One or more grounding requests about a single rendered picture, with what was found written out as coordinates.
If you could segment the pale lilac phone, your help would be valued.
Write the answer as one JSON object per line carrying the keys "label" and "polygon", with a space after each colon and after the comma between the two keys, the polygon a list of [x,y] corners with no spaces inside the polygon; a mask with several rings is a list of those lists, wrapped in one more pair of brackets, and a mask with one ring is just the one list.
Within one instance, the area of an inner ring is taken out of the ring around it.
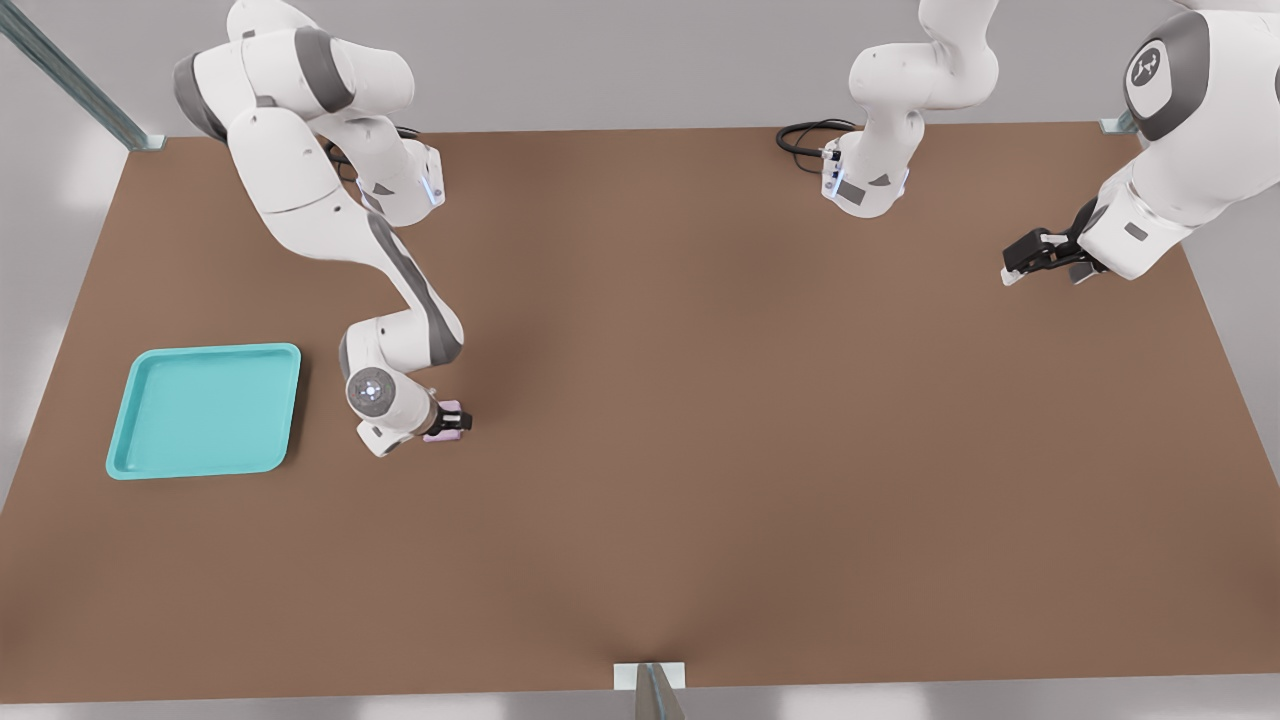
{"label": "pale lilac phone", "polygon": [[471,416],[462,409],[460,401],[440,401],[436,410],[436,424],[422,436],[424,442],[445,442],[461,439],[471,427]]}

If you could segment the pale blue-green tray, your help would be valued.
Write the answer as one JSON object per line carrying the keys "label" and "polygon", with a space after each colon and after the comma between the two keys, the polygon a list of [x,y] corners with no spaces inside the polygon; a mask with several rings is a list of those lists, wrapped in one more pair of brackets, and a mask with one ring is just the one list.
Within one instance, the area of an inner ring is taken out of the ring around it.
{"label": "pale blue-green tray", "polygon": [[131,365],[105,469],[116,480],[265,473],[285,459],[291,343],[154,348]]}

